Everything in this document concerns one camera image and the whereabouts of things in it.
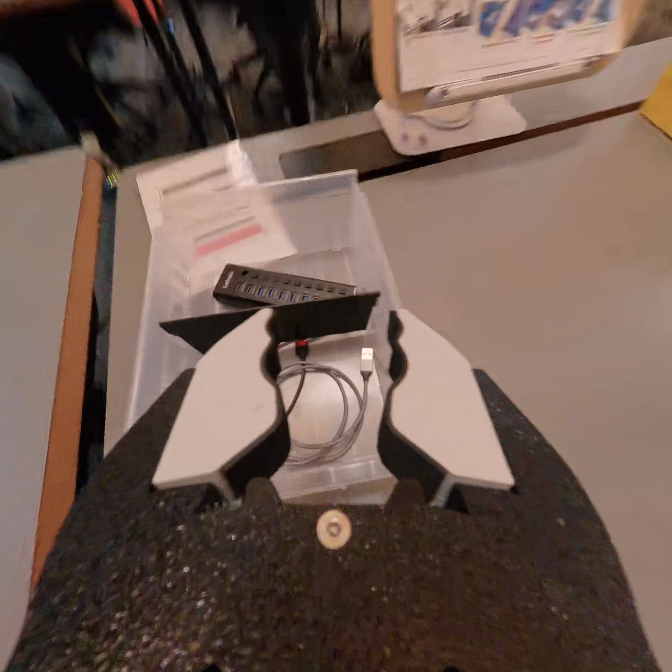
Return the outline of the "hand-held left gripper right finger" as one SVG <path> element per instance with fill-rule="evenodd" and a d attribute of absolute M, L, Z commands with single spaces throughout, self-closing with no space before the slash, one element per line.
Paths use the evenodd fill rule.
<path fill-rule="evenodd" d="M 509 491 L 515 478 L 470 362 L 407 310 L 391 311 L 388 324 L 383 466 L 398 481 L 415 479 L 426 497 L 447 497 L 456 485 Z"/>

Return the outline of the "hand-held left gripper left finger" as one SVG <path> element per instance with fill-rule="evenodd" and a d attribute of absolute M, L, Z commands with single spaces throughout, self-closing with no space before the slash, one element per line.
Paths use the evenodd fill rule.
<path fill-rule="evenodd" d="M 291 441 L 277 383 L 278 342 L 259 313 L 198 361 L 175 417 L 152 485 L 158 490 L 214 486 L 240 497 L 249 481 L 271 478 Z"/>

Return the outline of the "black usb hub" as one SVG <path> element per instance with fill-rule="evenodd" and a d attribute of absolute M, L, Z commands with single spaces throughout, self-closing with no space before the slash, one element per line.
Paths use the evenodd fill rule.
<path fill-rule="evenodd" d="M 278 307 L 357 295 L 357 287 L 302 275 L 227 264 L 212 297 L 234 309 Z"/>

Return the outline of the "yellow plastic bin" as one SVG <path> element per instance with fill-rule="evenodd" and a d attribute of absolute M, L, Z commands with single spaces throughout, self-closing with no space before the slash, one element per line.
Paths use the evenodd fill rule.
<path fill-rule="evenodd" d="M 647 122 L 671 139 L 671 90 L 655 91 L 641 106 L 640 114 Z"/>

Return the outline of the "black bin divider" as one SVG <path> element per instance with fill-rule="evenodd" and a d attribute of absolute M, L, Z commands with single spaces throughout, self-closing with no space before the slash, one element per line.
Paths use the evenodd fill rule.
<path fill-rule="evenodd" d="M 311 300 L 279 307 L 255 307 L 160 323 L 161 328 L 205 354 L 219 340 L 259 313 L 269 315 L 278 342 L 306 341 L 367 329 L 380 292 Z"/>

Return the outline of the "printed paper sheet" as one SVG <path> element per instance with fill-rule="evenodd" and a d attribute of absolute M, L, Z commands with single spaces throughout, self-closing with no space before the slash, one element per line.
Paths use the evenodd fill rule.
<path fill-rule="evenodd" d="M 243 166 L 183 160 L 136 178 L 152 237 L 188 264 L 264 264 L 297 252 L 265 191 Z"/>

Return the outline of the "clear plastic bin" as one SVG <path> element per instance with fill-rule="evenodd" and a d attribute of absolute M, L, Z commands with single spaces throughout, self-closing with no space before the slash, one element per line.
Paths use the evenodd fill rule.
<path fill-rule="evenodd" d="M 389 269 L 365 195 L 352 171 L 259 185 L 276 208 L 297 252 L 264 264 L 263 270 L 303 275 L 357 287 L 357 294 L 380 292 L 367 329 L 309 340 L 307 360 L 342 372 L 362 397 L 360 360 L 373 351 L 372 374 L 361 429 L 338 459 L 306 463 L 310 451 L 298 447 L 301 464 L 283 466 L 273 483 L 282 499 L 304 502 L 379 503 L 394 479 L 376 450 L 384 395 L 391 384 L 386 344 L 389 312 L 399 306 Z M 226 265 L 190 265 L 168 243 L 151 235 L 132 387 L 123 432 L 127 432 L 164 390 L 201 354 L 165 332 L 160 323 L 232 311 L 212 297 Z"/>

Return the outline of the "illustrated instruction board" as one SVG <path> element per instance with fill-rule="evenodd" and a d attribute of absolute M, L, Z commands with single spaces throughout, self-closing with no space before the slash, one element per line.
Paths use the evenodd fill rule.
<path fill-rule="evenodd" d="M 404 113 L 591 77 L 646 1 L 369 1 L 374 81 Z"/>

